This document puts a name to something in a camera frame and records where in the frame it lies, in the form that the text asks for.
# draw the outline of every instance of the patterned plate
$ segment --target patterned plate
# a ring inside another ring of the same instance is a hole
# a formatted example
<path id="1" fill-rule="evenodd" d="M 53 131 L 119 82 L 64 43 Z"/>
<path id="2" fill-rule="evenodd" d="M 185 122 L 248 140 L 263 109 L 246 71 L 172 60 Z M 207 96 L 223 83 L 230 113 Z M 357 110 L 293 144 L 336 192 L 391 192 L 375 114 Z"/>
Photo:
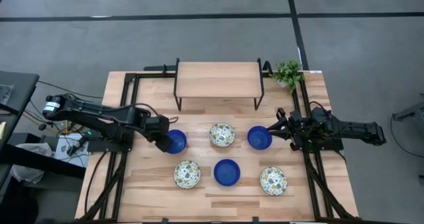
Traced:
<path id="1" fill-rule="evenodd" d="M 277 167 L 265 168 L 259 176 L 262 189 L 271 196 L 279 196 L 287 189 L 286 174 Z"/>
<path id="2" fill-rule="evenodd" d="M 194 188 L 200 176 L 199 165 L 190 160 L 180 162 L 174 169 L 174 181 L 180 188 Z"/>
<path id="3" fill-rule="evenodd" d="M 214 124 L 209 131 L 209 139 L 219 147 L 227 147 L 234 142 L 236 134 L 234 129 L 226 123 Z"/>

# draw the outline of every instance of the wooden tabletop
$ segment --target wooden tabletop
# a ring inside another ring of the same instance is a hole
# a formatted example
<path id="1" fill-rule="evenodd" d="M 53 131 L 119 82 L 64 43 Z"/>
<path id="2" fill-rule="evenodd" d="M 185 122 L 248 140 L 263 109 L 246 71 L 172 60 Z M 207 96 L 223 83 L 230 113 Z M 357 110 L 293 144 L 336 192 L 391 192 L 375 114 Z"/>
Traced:
<path id="1" fill-rule="evenodd" d="M 180 62 L 176 95 L 260 97 L 259 71 L 258 62 Z"/>
<path id="2" fill-rule="evenodd" d="M 124 72 L 109 74 L 104 105 L 119 106 L 124 76 Z M 323 75 L 305 73 L 305 78 L 309 99 L 329 109 Z M 270 78 L 264 78 L 265 96 L 257 111 L 252 108 L 249 99 L 187 98 L 185 109 L 179 112 L 172 94 L 173 87 L 172 78 L 141 79 L 137 102 L 148 103 L 168 117 L 179 116 L 179 121 L 171 124 L 170 128 L 180 129 L 187 135 L 187 149 L 177 155 L 166 154 L 141 135 L 135 136 L 125 170 L 119 221 L 161 221 L 163 217 L 170 221 L 251 221 L 253 216 L 258 216 L 261 221 L 313 220 L 302 153 L 292 151 L 290 142 L 282 139 L 274 138 L 271 147 L 266 150 L 252 149 L 246 139 L 249 128 L 275 123 L 277 108 L 283 107 L 287 114 L 294 110 L 292 96 L 287 89 L 282 89 Z M 303 105 L 300 93 L 299 102 Z M 211 145 L 207 137 L 209 129 L 218 122 L 226 122 L 235 129 L 236 140 L 227 148 Z M 84 213 L 87 185 L 100 156 L 90 156 L 76 218 Z M 331 151 L 322 152 L 322 157 L 330 190 L 347 211 L 357 215 L 343 159 Z M 222 158 L 232 158 L 240 166 L 240 180 L 233 187 L 220 186 L 213 178 L 213 167 Z M 173 181 L 174 166 L 182 160 L 192 160 L 201 166 L 200 183 L 192 190 L 183 190 Z M 109 154 L 101 161 L 94 176 L 89 206 L 104 187 L 108 162 Z M 277 166 L 286 173 L 288 189 L 282 196 L 272 197 L 262 191 L 258 177 L 267 166 Z M 317 192 L 321 215 L 325 216 L 318 187 Z M 115 190 L 109 198 L 107 217 L 111 216 L 114 195 Z"/>

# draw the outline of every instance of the blue bowl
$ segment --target blue bowl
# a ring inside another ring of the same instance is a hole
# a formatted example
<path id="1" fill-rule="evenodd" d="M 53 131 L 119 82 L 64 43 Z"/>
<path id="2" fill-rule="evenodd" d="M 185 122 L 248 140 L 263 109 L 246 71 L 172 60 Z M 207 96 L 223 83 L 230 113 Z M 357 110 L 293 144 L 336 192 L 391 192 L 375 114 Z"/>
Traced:
<path id="1" fill-rule="evenodd" d="M 166 151 L 170 154 L 177 154 L 184 150 L 187 144 L 187 137 L 182 131 L 171 130 L 166 133 L 166 136 L 172 139 L 171 147 Z"/>
<path id="2" fill-rule="evenodd" d="M 255 126 L 247 133 L 247 140 L 252 148 L 264 150 L 271 145 L 272 136 L 265 127 Z"/>
<path id="3" fill-rule="evenodd" d="M 224 159 L 215 165 L 213 175 L 222 186 L 233 186 L 240 179 L 240 168 L 236 162 Z"/>

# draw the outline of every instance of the small wooden bench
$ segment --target small wooden bench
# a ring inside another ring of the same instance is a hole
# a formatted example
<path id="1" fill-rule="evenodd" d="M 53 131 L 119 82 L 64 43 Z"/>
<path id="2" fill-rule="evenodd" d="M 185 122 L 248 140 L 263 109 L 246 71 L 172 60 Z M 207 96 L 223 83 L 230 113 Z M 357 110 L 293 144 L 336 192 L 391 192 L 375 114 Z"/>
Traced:
<path id="1" fill-rule="evenodd" d="M 254 108 L 257 110 L 264 97 L 260 59 L 257 62 L 177 60 L 174 97 L 179 111 L 182 98 L 193 97 L 253 98 Z"/>

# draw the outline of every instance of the green plant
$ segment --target green plant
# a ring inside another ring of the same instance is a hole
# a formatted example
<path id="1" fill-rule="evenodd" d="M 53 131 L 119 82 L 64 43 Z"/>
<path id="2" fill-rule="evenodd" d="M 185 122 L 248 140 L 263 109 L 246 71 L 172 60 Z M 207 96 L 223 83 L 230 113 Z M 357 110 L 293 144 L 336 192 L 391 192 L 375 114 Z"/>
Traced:
<path id="1" fill-rule="evenodd" d="M 299 74 L 300 66 L 296 60 L 289 62 L 280 62 L 277 64 L 277 72 L 274 72 L 272 77 L 278 82 L 284 82 L 290 87 L 293 92 L 296 89 L 296 84 L 303 81 L 303 76 Z"/>

